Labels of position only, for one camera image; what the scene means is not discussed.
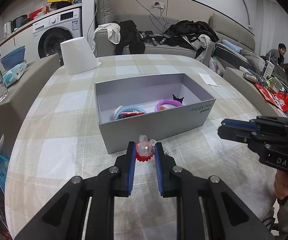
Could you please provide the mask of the right hand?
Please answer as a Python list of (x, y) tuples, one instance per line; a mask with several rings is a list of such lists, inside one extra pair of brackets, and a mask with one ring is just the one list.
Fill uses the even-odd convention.
[(275, 195), (279, 205), (288, 205), (288, 173), (277, 170), (274, 182)]

